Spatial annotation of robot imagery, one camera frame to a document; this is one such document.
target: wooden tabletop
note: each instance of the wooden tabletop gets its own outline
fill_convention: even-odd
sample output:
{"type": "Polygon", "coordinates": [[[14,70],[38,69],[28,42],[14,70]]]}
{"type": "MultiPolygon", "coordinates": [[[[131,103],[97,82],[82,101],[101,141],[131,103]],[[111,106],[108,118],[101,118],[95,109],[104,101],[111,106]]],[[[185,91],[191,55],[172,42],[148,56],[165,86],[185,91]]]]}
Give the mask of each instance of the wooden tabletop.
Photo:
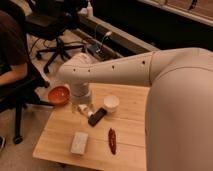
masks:
{"type": "Polygon", "coordinates": [[[106,95],[120,99],[116,113],[102,118],[95,127],[71,103],[55,107],[34,149],[33,156],[70,165],[106,171],[145,171],[144,113],[148,88],[109,84],[90,84],[95,109],[103,105],[106,95]],[[116,132],[117,150],[108,145],[108,131],[116,132]],[[70,153],[76,131],[89,135],[85,154],[70,153]]]}

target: sponge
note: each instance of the sponge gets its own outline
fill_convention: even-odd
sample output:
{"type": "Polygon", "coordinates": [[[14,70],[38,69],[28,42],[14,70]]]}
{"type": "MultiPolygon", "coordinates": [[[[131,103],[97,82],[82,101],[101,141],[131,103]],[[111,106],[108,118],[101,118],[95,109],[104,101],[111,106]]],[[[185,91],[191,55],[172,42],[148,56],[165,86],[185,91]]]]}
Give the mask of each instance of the sponge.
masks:
{"type": "Polygon", "coordinates": [[[88,134],[84,132],[75,132],[72,141],[71,153],[83,155],[87,144],[88,134]]]}

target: floor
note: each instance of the floor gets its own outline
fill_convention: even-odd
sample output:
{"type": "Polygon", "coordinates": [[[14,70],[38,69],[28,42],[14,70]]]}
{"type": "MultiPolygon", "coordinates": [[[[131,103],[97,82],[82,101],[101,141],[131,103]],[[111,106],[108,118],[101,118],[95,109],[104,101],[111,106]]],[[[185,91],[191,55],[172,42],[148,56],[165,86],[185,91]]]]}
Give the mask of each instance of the floor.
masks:
{"type": "MultiPolygon", "coordinates": [[[[22,6],[26,11],[26,4],[22,0],[14,0],[20,6],[22,6]]],[[[81,40],[78,36],[73,34],[71,31],[66,31],[62,36],[65,42],[78,41],[81,40]]],[[[36,40],[35,37],[28,36],[29,49],[36,40]]],[[[34,46],[31,59],[35,66],[40,70],[43,77],[50,82],[50,87],[38,88],[37,93],[42,98],[42,100],[47,100],[47,94],[53,87],[63,84],[57,78],[57,71],[63,60],[58,58],[49,67],[50,73],[44,74],[42,67],[44,66],[47,59],[50,57],[49,54],[44,54],[42,60],[37,60],[35,58],[36,50],[44,48],[43,40],[39,40],[34,46]]],[[[52,46],[54,42],[46,42],[46,45],[52,46]]],[[[77,53],[78,50],[69,52],[70,55],[77,53]]],[[[62,168],[58,163],[44,161],[40,159],[35,159],[32,157],[33,149],[39,136],[45,126],[45,123],[52,111],[51,107],[45,106],[34,106],[28,105],[28,108],[23,111],[22,120],[22,136],[24,141],[18,145],[14,145],[12,138],[14,135],[14,110],[7,110],[0,114],[0,135],[6,137],[6,147],[0,154],[0,170],[2,171],[89,171],[90,169],[66,166],[62,168]]]]}

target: person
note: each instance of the person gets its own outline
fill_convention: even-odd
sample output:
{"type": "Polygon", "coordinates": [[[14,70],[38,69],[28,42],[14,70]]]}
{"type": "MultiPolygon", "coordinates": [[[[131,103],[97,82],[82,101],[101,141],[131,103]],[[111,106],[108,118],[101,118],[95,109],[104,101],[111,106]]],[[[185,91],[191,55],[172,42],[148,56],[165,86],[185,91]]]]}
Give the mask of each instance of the person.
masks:
{"type": "MultiPolygon", "coordinates": [[[[22,9],[10,0],[0,1],[0,87],[28,75],[28,51],[22,9]]],[[[5,146],[0,136],[0,152],[5,146]]]]}

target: white cup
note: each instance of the white cup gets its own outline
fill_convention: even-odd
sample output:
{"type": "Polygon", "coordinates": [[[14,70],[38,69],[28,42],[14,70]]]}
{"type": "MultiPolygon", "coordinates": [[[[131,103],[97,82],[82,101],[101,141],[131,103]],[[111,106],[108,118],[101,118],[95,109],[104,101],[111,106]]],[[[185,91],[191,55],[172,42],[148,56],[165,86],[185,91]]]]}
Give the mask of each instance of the white cup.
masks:
{"type": "Polygon", "coordinates": [[[107,110],[108,113],[116,112],[120,100],[115,95],[108,95],[104,98],[104,109],[107,110]]]}

